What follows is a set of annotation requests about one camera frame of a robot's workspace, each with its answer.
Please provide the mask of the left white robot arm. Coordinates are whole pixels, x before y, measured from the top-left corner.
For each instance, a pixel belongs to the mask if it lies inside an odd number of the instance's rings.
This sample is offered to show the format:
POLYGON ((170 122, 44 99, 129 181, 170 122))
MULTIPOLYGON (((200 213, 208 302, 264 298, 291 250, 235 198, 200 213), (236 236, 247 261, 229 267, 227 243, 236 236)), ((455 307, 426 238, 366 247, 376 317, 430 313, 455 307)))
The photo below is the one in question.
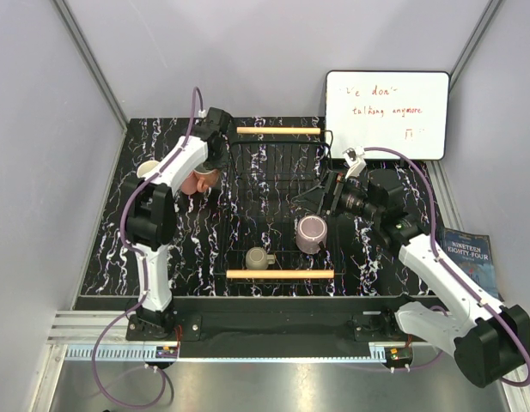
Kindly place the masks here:
POLYGON ((139 297, 131 318, 135 330, 155 339, 167 339, 175 329, 168 284, 168 247, 177 224, 174 195, 197 167, 214 171, 228 165, 228 139, 235 132, 233 117, 212 107, 199 124, 189 121, 185 134, 157 165, 129 182, 120 237, 137 262, 139 297))

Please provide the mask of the purple mug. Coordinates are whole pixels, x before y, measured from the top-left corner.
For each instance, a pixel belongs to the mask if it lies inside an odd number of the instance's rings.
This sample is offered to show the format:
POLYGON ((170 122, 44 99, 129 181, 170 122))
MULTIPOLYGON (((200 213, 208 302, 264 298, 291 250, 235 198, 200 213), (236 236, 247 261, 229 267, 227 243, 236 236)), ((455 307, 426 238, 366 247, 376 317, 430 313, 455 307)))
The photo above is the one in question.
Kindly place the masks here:
POLYGON ((319 253, 326 246, 326 237, 326 221, 317 215, 307 215, 297 223, 295 243, 303 253, 319 253))

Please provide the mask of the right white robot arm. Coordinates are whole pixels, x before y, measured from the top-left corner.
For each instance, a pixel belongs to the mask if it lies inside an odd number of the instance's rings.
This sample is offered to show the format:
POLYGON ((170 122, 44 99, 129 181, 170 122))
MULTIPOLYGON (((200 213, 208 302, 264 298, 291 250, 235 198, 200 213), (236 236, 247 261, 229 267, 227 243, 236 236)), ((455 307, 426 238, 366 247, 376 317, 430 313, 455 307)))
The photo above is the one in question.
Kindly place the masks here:
POLYGON ((520 306, 505 306, 489 295, 443 252, 432 231, 405 211, 405 190, 392 169, 368 172, 366 185, 340 173, 302 193, 316 215, 349 213, 372 226, 378 243, 423 280, 448 309, 441 315, 405 298, 380 318, 384 337, 419 337, 451 355, 462 374, 480 388, 525 366, 530 384, 530 317, 520 306))

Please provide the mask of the orange floral mug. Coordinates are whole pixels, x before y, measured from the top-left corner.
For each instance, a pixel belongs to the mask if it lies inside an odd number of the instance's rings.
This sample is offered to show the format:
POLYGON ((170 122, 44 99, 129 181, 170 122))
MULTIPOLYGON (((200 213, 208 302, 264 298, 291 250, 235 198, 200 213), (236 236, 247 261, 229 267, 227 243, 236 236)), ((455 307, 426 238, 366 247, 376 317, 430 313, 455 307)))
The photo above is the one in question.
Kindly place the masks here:
POLYGON ((219 174, 218 169, 208 169, 203 165, 199 165, 184 180, 180 190, 187 196, 197 192, 203 193, 217 183, 219 174))

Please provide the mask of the blue faceted cup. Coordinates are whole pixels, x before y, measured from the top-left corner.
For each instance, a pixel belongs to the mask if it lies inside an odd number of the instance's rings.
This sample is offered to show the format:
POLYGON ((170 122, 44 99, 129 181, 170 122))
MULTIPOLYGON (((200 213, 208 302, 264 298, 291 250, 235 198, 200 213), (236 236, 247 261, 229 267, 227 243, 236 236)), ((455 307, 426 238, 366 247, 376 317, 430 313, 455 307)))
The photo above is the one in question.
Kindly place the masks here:
POLYGON ((159 164, 160 162, 155 160, 149 160, 141 163, 137 168, 137 177, 142 178, 146 173, 151 172, 159 164))

